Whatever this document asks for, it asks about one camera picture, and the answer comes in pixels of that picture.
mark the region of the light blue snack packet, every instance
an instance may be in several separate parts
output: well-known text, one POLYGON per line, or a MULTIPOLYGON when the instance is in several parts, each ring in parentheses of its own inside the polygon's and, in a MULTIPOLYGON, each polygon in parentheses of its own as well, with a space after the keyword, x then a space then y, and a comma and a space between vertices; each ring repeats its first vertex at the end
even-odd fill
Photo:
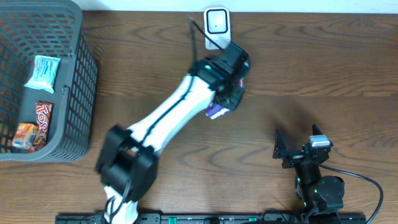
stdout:
POLYGON ((24 86, 54 93, 54 81, 60 61, 60 58, 37 55, 32 78, 24 86))

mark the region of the gray plastic basket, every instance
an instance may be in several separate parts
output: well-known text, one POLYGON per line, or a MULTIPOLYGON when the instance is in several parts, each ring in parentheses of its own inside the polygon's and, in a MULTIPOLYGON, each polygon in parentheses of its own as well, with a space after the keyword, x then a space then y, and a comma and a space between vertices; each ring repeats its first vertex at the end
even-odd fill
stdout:
POLYGON ((81 33, 81 9, 69 0, 0 1, 0 161, 68 162, 90 140, 97 66, 81 33), (24 88, 35 55, 61 58, 51 94, 24 88), (54 103, 47 145, 11 146, 19 123, 35 123, 35 103, 54 103))

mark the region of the white wall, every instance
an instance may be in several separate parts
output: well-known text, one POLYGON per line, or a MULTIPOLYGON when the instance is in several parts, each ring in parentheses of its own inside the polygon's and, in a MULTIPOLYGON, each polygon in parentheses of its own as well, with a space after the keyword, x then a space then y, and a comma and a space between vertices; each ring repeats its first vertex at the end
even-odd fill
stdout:
POLYGON ((398 13, 398 0, 73 0, 83 10, 398 13))

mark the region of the wooden table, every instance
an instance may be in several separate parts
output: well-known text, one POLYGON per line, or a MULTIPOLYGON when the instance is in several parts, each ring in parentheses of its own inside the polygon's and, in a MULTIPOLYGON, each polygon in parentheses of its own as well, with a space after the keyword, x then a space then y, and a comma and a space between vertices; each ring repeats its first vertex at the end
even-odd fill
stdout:
MULTIPOLYGON (((53 223, 59 213, 104 208, 93 171, 104 136, 116 123, 144 118, 181 82, 192 59, 189 15, 203 24, 202 13, 84 13, 99 63, 92 150, 68 164, 0 163, 0 223, 53 223)), ((252 58, 242 103, 216 121, 193 118, 164 151, 139 206, 165 213, 299 208, 295 171, 272 159, 274 131, 298 149, 317 123, 335 143, 325 164, 378 181, 385 200, 375 223, 396 223, 398 16, 232 13, 231 21, 233 40, 252 58)), ((344 178, 344 211, 370 216, 379 200, 373 184, 322 174, 344 178)))

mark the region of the purple package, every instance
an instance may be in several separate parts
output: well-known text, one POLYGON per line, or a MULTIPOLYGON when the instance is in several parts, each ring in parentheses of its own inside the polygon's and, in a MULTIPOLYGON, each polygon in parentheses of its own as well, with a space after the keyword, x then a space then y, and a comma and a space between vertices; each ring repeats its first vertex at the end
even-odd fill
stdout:
MULTIPOLYGON (((238 85, 242 88, 244 88, 244 83, 243 79, 241 79, 238 83, 238 85)), ((217 103, 210 103, 209 107, 205 109, 206 116, 209 117, 210 119, 217 119, 220 118, 231 111, 217 103)))

